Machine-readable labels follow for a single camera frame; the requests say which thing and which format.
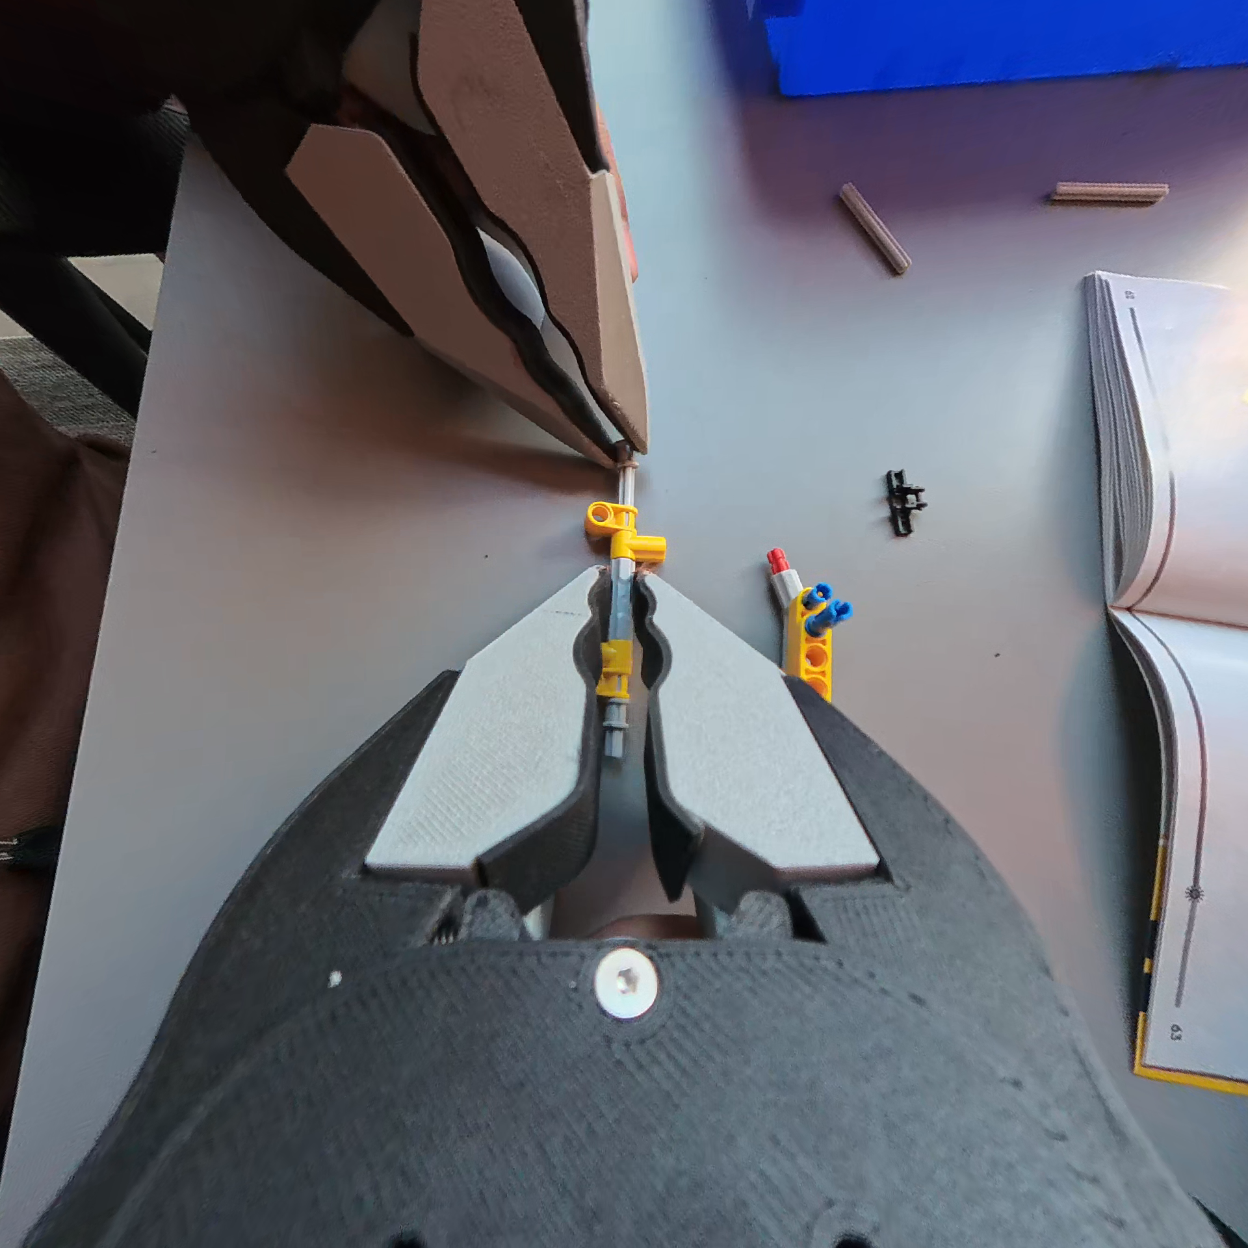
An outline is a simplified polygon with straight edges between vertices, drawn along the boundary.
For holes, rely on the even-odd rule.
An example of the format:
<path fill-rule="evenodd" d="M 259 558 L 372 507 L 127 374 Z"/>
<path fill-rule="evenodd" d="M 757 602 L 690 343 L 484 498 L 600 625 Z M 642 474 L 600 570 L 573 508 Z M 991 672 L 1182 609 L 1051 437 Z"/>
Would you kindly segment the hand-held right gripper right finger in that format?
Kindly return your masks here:
<path fill-rule="evenodd" d="M 668 901 L 733 912 L 747 891 L 879 873 L 793 681 L 681 590 L 636 590 L 650 688 L 650 845 Z"/>

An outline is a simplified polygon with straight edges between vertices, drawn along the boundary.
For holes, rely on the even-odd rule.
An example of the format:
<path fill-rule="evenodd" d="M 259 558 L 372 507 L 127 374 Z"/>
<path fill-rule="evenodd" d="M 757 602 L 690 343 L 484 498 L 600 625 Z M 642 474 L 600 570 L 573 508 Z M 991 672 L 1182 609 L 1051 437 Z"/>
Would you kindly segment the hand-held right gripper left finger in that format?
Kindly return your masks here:
<path fill-rule="evenodd" d="M 529 912 L 591 864 L 604 616 L 607 570 L 587 570 L 466 660 L 367 850 L 371 873 L 495 889 Z"/>

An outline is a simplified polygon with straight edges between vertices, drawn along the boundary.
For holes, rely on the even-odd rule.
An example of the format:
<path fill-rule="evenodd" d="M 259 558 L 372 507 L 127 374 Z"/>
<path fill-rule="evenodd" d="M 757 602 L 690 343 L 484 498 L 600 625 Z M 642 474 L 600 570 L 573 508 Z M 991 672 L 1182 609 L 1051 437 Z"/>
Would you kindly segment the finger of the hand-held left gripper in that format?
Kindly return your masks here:
<path fill-rule="evenodd" d="M 393 303 L 410 336 L 466 380 L 598 464 L 617 460 L 625 430 L 591 398 L 573 337 L 541 310 L 537 281 L 501 244 L 466 226 L 466 259 L 484 262 L 495 324 L 473 300 L 453 238 L 381 133 L 311 125 L 285 179 Z"/>
<path fill-rule="evenodd" d="M 650 450 L 650 380 L 617 179 L 600 147 L 587 4 L 427 0 L 417 95 L 480 207 L 535 262 L 617 437 Z"/>

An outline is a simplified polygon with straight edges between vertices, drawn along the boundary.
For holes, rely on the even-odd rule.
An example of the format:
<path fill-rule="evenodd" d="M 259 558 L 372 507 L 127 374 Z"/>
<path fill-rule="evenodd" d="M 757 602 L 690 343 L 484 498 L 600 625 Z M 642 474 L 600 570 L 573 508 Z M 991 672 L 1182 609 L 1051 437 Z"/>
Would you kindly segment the grey lego axle yellow connectors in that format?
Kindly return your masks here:
<path fill-rule="evenodd" d="M 598 694 L 604 700 L 604 755 L 625 755 L 629 707 L 631 707 L 631 672 L 636 672 L 636 625 L 631 596 L 637 570 L 667 563 L 667 538 L 637 532 L 636 507 L 637 464 L 629 443 L 617 443 L 617 498 L 592 501 L 587 508 L 587 538 L 604 538 L 609 543 L 609 615 L 607 639 L 600 643 L 600 681 Z"/>

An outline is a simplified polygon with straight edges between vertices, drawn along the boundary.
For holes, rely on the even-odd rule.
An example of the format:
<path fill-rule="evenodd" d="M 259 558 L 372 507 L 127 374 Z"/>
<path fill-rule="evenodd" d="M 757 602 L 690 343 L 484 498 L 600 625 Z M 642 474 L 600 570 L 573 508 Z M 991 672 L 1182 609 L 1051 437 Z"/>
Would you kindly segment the blue plastic storage bin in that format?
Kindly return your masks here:
<path fill-rule="evenodd" d="M 1245 0 L 766 0 L 783 97 L 1245 66 Z"/>

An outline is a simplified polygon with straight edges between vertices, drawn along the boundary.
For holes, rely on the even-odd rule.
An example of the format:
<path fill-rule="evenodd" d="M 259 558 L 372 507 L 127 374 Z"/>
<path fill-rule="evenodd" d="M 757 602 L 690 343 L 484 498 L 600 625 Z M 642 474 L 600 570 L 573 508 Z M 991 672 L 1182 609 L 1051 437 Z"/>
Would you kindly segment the yellow lego beam blue pins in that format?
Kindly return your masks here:
<path fill-rule="evenodd" d="M 852 620 L 852 602 L 830 584 L 801 584 L 780 547 L 766 551 L 769 594 L 780 609 L 780 671 L 832 700 L 832 627 Z"/>

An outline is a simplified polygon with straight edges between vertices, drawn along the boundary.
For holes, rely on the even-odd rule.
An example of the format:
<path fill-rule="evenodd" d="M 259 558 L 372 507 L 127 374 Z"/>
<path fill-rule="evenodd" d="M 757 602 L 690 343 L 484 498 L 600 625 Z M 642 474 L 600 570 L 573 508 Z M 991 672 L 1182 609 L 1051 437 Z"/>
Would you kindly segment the open lego instruction booklet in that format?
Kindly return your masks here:
<path fill-rule="evenodd" d="M 1110 620 L 1162 735 L 1141 1077 L 1248 1084 L 1248 320 L 1223 286 L 1083 280 Z"/>

